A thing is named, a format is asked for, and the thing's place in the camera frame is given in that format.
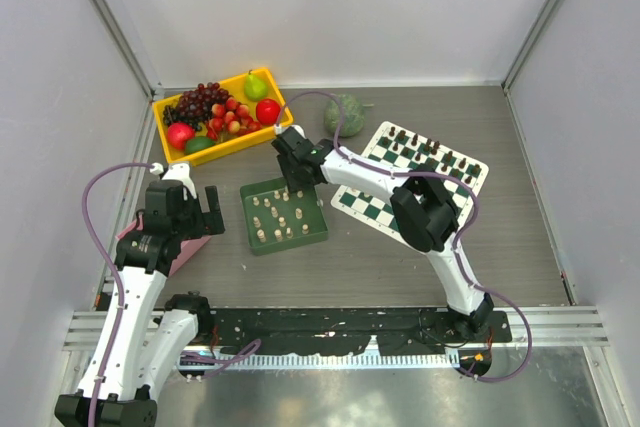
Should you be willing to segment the green white chess board mat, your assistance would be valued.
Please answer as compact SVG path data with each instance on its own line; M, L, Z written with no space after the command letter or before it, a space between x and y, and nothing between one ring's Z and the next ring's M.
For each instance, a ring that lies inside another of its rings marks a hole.
M480 194L489 174L486 163L390 121L380 124L362 155L400 169L413 170L425 164L433 171L462 181L463 186L451 181L444 183L457 205L460 225L464 225L473 212L470 195ZM349 189L339 187L331 206L399 243L404 242L389 205L361 191L355 196Z

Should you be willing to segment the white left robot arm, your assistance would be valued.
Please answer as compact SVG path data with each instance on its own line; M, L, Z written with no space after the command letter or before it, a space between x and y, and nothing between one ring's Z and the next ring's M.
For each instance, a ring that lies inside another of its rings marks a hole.
M77 390L59 396L64 426L152 426L157 400L184 348L206 343L214 316L206 297L175 294L158 330L147 334L156 301L184 242L224 232L216 186L202 210L191 180L163 178L145 193L142 226L118 242L113 297L91 363Z

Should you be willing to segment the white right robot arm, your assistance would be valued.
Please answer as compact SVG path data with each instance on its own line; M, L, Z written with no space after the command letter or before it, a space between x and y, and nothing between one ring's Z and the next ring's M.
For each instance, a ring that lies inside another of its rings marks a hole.
M474 341L489 329L494 302L480 285L461 245L459 208L446 189L456 179L421 165L385 166L357 155L335 140L309 140L301 127L274 127L272 146L288 188L297 192L321 183L345 186L390 206L402 240L424 254L445 294L454 333Z

